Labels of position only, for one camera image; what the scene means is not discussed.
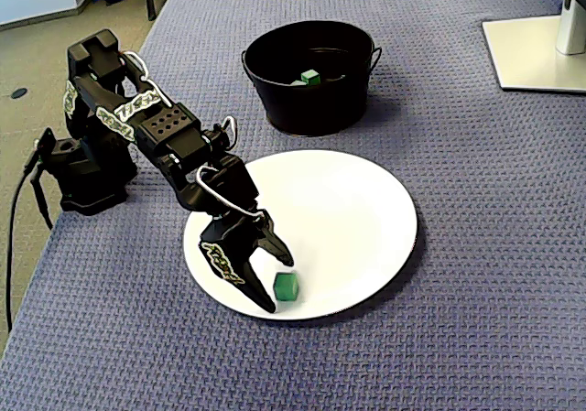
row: green cube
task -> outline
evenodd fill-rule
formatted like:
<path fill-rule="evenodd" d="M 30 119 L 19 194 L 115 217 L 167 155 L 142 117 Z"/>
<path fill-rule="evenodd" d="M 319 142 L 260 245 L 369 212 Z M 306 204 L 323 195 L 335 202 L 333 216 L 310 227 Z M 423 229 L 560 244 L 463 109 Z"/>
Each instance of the green cube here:
<path fill-rule="evenodd" d="M 320 84 L 320 75 L 316 70 L 306 70 L 305 72 L 301 73 L 301 79 L 309 86 Z"/>
<path fill-rule="evenodd" d="M 275 298 L 278 301 L 295 301 L 299 293 L 299 283 L 295 274 L 277 273 L 275 283 Z"/>

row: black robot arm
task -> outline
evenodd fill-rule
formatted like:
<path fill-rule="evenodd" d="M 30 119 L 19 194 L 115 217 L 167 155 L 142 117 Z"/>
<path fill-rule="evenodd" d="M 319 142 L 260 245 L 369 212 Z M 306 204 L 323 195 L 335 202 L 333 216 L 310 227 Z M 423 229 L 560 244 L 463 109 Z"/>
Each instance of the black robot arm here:
<path fill-rule="evenodd" d="M 293 259 L 274 234 L 268 212 L 257 208 L 258 190 L 244 162 L 229 153 L 237 137 L 235 120 L 227 117 L 202 130 L 195 115 L 152 81 L 134 52 L 119 51 L 109 30 L 69 47 L 68 64 L 63 105 L 71 138 L 58 141 L 48 129 L 38 142 L 42 170 L 60 184 L 63 210 L 91 215 L 124 201 L 125 184 L 136 175 L 128 153 L 135 144 L 183 208 L 212 216 L 200 242 L 212 271 L 274 312 L 249 257 L 261 247 L 284 265 L 292 266 Z M 129 85 L 133 97 L 125 95 Z"/>

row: blue tablecloth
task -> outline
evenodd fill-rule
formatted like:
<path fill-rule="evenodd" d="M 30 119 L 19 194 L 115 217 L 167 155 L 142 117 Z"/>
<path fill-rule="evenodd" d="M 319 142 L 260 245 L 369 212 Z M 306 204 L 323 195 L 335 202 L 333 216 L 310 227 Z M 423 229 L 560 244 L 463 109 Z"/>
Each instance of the blue tablecloth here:
<path fill-rule="evenodd" d="M 241 316 L 190 276 L 188 213 L 135 154 L 127 203 L 60 216 L 0 366 L 0 407 L 586 409 L 584 98 L 502 92 L 481 27 L 558 8 L 168 0 L 142 49 L 161 87 L 206 125 L 236 116 L 246 160 L 325 148 L 384 166 L 417 204 L 416 251 L 341 315 Z M 240 52 L 273 27 L 321 18 L 383 47 L 369 107 L 338 135 L 282 135 Z"/>

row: bucket handle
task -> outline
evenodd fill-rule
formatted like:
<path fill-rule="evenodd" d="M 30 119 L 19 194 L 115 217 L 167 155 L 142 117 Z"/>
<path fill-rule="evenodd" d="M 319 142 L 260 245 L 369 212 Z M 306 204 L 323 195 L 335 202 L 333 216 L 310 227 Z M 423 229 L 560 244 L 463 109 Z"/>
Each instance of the bucket handle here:
<path fill-rule="evenodd" d="M 376 56 L 376 59 L 374 59 L 374 63 L 371 65 L 371 67 L 370 67 L 370 70 L 368 70 L 368 75 L 370 75 L 370 74 L 373 72 L 373 70 L 374 70 L 374 67 L 376 66 L 376 64 L 377 64 L 377 63 L 378 63 L 378 61 L 380 60 L 380 58 L 381 58 L 381 55 L 383 54 L 383 49 L 382 49 L 381 47 L 377 47 L 377 48 L 375 48 L 375 49 L 374 49 L 374 51 L 373 51 L 373 53 L 370 55 L 370 60 L 371 60 L 371 61 L 372 61 L 372 59 L 373 59 L 373 55 L 374 55 L 376 52 L 378 52 L 378 55 Z"/>
<path fill-rule="evenodd" d="M 250 80 L 252 83 L 254 83 L 255 81 L 253 80 L 253 78 L 250 76 L 250 73 L 248 72 L 248 69 L 246 68 L 246 64 L 244 63 L 244 56 L 246 55 L 246 49 L 244 51 L 242 51 L 242 55 L 241 55 L 241 60 L 242 60 L 242 66 L 244 68 L 244 72 L 246 72 L 246 76 L 248 77 L 248 80 Z"/>
<path fill-rule="evenodd" d="M 376 67 L 376 64 L 378 63 L 378 61 L 381 59 L 381 55 L 383 54 L 383 49 L 381 47 L 376 47 L 373 50 L 373 53 L 370 55 L 370 60 L 372 61 L 374 54 L 378 52 L 378 54 L 376 55 L 376 58 L 374 59 L 374 63 L 371 64 L 370 69 L 368 70 L 368 75 L 370 75 L 374 68 Z M 250 79 L 250 81 L 253 81 L 253 78 L 250 76 L 250 73 L 248 72 L 248 69 L 246 68 L 246 65 L 244 64 L 244 56 L 246 55 L 246 50 L 242 51 L 242 54 L 240 56 L 240 59 L 242 60 L 242 66 L 244 67 L 244 72 L 246 72 L 246 75 L 248 76 L 248 79 Z"/>

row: monitor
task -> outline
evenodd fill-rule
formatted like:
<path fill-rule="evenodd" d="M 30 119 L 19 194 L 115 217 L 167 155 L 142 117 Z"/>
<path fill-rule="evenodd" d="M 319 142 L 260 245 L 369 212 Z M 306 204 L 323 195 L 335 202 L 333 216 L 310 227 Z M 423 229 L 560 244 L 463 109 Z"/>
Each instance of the monitor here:
<path fill-rule="evenodd" d="M 586 93 L 586 0 L 563 0 L 559 16 L 483 23 L 505 90 Z"/>

